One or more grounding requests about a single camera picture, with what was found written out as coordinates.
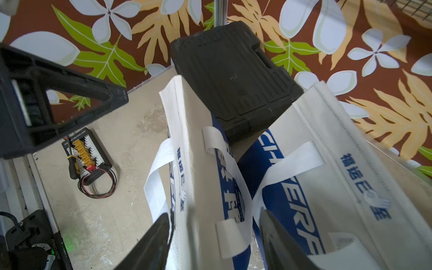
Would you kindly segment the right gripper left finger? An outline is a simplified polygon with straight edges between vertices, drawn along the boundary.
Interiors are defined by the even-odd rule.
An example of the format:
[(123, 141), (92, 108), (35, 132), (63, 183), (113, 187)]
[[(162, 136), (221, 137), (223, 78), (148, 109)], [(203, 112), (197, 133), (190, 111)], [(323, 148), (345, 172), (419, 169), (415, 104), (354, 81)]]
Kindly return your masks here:
[(172, 243), (172, 218), (163, 213), (115, 270), (165, 270)]

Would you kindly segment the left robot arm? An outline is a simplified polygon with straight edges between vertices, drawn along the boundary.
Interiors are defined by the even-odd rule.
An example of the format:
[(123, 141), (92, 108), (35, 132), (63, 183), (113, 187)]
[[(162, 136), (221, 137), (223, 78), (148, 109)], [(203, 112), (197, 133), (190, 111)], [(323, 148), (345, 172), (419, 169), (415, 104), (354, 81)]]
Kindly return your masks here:
[[(56, 90), (98, 100), (86, 113), (58, 123), (47, 92)], [(35, 153), (129, 101), (125, 89), (79, 74), (22, 50), (1, 45), (1, 158)], [(61, 235), (46, 210), (23, 221), (13, 218), (1, 245), (1, 267), (12, 270), (69, 270)]]

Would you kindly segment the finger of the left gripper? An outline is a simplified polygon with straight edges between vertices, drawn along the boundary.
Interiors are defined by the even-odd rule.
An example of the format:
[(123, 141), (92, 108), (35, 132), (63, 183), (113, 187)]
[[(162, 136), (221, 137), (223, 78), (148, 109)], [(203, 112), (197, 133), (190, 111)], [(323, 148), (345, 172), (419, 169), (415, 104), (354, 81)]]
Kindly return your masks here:
[(32, 154), (129, 101), (115, 84), (1, 44), (1, 158)]

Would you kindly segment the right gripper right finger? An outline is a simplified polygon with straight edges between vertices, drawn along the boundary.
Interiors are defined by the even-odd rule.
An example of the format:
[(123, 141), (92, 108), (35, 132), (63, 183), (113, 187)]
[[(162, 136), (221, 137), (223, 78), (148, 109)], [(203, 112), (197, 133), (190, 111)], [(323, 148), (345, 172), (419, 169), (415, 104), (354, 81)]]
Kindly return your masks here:
[(270, 211), (261, 209), (259, 228), (269, 270), (319, 270)]

